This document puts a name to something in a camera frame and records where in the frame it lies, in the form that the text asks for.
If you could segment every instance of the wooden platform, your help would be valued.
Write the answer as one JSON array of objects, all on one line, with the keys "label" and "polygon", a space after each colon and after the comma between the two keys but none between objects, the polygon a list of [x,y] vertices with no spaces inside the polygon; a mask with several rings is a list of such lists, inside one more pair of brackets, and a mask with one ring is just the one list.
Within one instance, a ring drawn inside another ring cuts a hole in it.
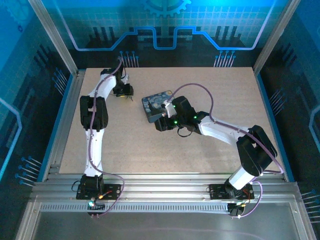
[{"label": "wooden platform", "polygon": [[[102,68],[86,70],[79,98],[94,89],[101,71]],[[211,91],[214,117],[240,126],[260,125],[277,148],[252,68],[127,68],[126,72],[134,88],[133,101],[112,95],[106,101],[109,123],[102,142],[104,171],[232,173],[240,166],[237,149],[220,140],[196,133],[182,138],[176,130],[159,132],[154,124],[148,123],[141,99],[167,90],[173,92],[186,83],[199,83]],[[209,112],[210,97],[202,88],[187,86],[175,97],[182,95],[196,112]],[[85,164],[86,137],[77,106],[60,173],[81,174]],[[277,170],[277,167],[272,163],[268,169]]]}]

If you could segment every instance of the gear graphic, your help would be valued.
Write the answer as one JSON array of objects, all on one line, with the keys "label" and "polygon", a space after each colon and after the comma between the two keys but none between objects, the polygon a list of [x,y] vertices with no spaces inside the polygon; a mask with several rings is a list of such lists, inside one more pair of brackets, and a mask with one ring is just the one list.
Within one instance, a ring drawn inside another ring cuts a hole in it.
[{"label": "gear graphic", "polygon": [[186,10],[186,5],[191,4],[191,0],[141,0],[144,10],[149,10],[150,14],[157,17],[162,15],[173,17],[180,14],[180,10]]},{"label": "gear graphic", "polygon": [[1,7],[6,7],[11,17],[19,25],[22,25],[29,16],[28,0],[2,0]]}]

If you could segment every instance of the particle board surface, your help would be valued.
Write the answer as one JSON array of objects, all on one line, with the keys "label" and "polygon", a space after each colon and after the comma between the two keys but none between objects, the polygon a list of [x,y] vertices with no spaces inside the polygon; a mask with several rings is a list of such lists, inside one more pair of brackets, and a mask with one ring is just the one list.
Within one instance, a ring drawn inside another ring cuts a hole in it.
[{"label": "particle board surface", "polygon": [[[94,89],[102,70],[86,70],[79,99]],[[238,150],[227,143],[196,133],[182,138],[176,129],[160,132],[148,123],[141,99],[167,90],[174,92],[186,83],[199,83],[211,91],[214,117],[239,126],[260,125],[278,150],[252,68],[127,68],[126,72],[134,88],[133,101],[112,95],[106,101],[109,122],[102,142],[104,171],[232,173],[240,166]],[[196,112],[209,112],[210,97],[202,88],[187,86],[175,97],[182,95]],[[86,136],[80,122],[79,99],[62,157],[63,174],[82,174],[85,169]],[[277,167],[272,163],[268,169]]]}]

